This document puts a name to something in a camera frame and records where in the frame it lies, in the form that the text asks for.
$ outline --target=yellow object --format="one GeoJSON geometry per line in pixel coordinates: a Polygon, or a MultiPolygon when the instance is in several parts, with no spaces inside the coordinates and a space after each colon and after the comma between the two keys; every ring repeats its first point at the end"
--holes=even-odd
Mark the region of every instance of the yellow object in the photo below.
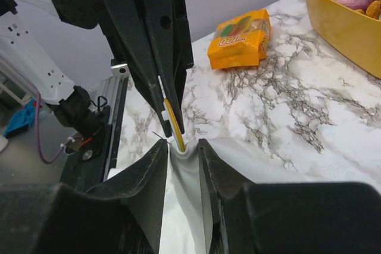
{"type": "Polygon", "coordinates": [[[259,65],[270,39],[266,10],[252,11],[218,25],[208,56],[212,69],[259,65]]]}
{"type": "Polygon", "coordinates": [[[364,10],[362,10],[362,9],[356,9],[355,11],[360,13],[360,14],[365,14],[364,10]]]}
{"type": "Polygon", "coordinates": [[[332,0],[305,0],[311,25],[339,52],[381,78],[381,21],[332,0]]]}
{"type": "Polygon", "coordinates": [[[165,109],[167,110],[169,115],[173,137],[175,141],[177,142],[177,147],[179,148],[180,152],[185,152],[185,144],[184,144],[183,136],[181,134],[181,130],[180,130],[179,124],[177,123],[176,117],[174,116],[171,103],[169,102],[168,99],[164,98],[164,104],[165,104],[165,109]]]}
{"type": "Polygon", "coordinates": [[[380,9],[381,9],[381,1],[375,0],[368,6],[367,11],[365,12],[365,15],[369,16],[370,18],[378,20],[380,17],[380,9]]]}

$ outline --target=yellow ring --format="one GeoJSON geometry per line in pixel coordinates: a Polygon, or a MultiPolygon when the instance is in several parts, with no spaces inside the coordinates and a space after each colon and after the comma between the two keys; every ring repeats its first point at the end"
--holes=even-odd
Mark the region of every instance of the yellow ring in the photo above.
{"type": "Polygon", "coordinates": [[[170,117],[170,120],[172,120],[173,123],[173,128],[174,128],[174,133],[173,136],[175,136],[179,142],[179,148],[181,152],[185,152],[185,144],[183,140],[183,136],[180,131],[179,124],[177,123],[176,117],[174,116],[174,112],[171,106],[171,103],[169,102],[168,99],[164,98],[164,104],[167,107],[167,111],[170,117]]]}

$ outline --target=table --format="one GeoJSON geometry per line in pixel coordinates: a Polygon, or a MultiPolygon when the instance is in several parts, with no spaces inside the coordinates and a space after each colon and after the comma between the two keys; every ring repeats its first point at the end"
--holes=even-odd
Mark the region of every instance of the table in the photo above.
{"type": "MultiPolygon", "coordinates": [[[[213,33],[193,43],[182,104],[185,140],[235,137],[268,163],[319,179],[363,181],[381,192],[381,81],[354,65],[311,27],[305,0],[267,7],[273,27],[258,68],[212,70],[213,33]]],[[[132,83],[117,168],[163,135],[132,83]]]]}

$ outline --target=black cable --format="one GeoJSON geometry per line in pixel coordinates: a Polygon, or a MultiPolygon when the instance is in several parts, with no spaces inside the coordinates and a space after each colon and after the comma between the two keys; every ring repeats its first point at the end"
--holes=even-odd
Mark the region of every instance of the black cable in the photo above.
{"type": "Polygon", "coordinates": [[[107,105],[107,98],[105,98],[103,95],[99,96],[97,99],[97,104],[94,101],[91,101],[91,103],[96,106],[97,111],[101,112],[101,108],[105,107],[107,105]]]}

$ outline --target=wire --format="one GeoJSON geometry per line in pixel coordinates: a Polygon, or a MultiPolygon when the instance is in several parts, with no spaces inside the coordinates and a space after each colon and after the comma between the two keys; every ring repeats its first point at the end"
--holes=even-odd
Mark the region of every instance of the wire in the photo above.
{"type": "Polygon", "coordinates": [[[100,95],[98,98],[97,98],[97,102],[98,104],[95,104],[94,101],[90,101],[94,106],[96,106],[97,110],[98,110],[98,113],[101,112],[101,108],[102,107],[105,107],[107,105],[107,98],[105,98],[103,95],[100,95]]]}
{"type": "Polygon", "coordinates": [[[89,143],[91,141],[91,138],[88,138],[86,141],[82,142],[81,145],[79,145],[79,149],[81,149],[82,147],[84,147],[84,145],[86,145],[87,143],[89,143]]]}
{"type": "Polygon", "coordinates": [[[37,143],[37,153],[41,159],[41,161],[45,164],[51,164],[53,163],[55,160],[57,160],[57,158],[61,155],[61,153],[63,152],[63,150],[66,148],[66,146],[72,142],[73,140],[76,140],[76,139],[79,139],[81,137],[74,137],[74,138],[68,138],[67,141],[64,143],[64,144],[61,144],[61,147],[60,149],[57,151],[57,153],[53,156],[52,159],[50,159],[49,161],[46,160],[42,154],[42,150],[41,150],[41,142],[40,142],[40,104],[41,104],[41,95],[40,93],[37,94],[37,100],[36,100],[36,114],[35,114],[35,135],[36,135],[36,143],[37,143]]]}
{"type": "Polygon", "coordinates": [[[166,139],[164,139],[163,137],[161,137],[159,134],[157,134],[155,131],[152,131],[152,133],[154,133],[157,137],[159,137],[159,138],[161,138],[161,139],[163,139],[163,140],[166,140],[166,139]]]}

